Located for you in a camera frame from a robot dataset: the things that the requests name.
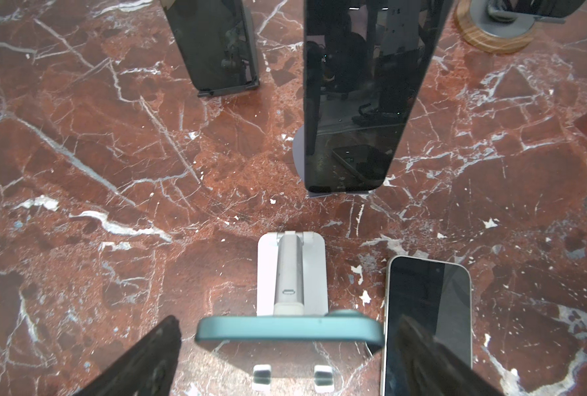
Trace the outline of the dark phone back right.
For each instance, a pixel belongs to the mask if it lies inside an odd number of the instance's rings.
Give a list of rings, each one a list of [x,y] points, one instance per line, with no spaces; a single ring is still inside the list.
[[[564,19],[577,11],[585,0],[505,0],[501,9],[506,12],[536,17]]]

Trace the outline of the white folding phone stand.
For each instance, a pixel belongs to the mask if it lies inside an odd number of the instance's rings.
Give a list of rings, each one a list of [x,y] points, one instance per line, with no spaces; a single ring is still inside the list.
[[[325,316],[329,313],[326,244],[314,232],[285,231],[263,235],[258,242],[256,316]],[[264,388],[273,376],[254,372]],[[318,393],[336,388],[335,371],[316,366],[311,375]]]

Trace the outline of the black phone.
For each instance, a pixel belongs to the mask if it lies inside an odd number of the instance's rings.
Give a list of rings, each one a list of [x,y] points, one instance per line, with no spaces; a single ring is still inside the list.
[[[260,86],[253,20],[242,0],[175,0],[161,6],[199,97]]]
[[[314,195],[382,186],[453,4],[304,4],[304,184]]]

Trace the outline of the teal phone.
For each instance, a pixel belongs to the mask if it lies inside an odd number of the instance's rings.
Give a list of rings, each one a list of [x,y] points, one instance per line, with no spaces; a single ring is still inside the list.
[[[385,344],[383,326],[354,310],[325,316],[212,316],[199,321],[195,342],[254,374],[310,377],[316,366],[358,366]]]

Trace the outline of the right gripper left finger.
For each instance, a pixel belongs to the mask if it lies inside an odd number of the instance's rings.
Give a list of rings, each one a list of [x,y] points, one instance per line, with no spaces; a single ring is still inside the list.
[[[181,349],[179,320],[169,315],[78,395],[168,395]]]

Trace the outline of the white-edged phone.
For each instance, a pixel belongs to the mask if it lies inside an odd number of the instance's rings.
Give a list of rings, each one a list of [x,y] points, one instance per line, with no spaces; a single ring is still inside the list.
[[[407,395],[407,377],[395,336],[408,316],[462,362],[473,364],[472,282],[455,263],[397,256],[387,267],[381,395]]]

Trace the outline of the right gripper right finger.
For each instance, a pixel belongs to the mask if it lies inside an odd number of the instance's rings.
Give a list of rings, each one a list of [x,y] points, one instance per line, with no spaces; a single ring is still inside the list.
[[[423,326],[402,316],[396,341],[409,395],[500,395]]]

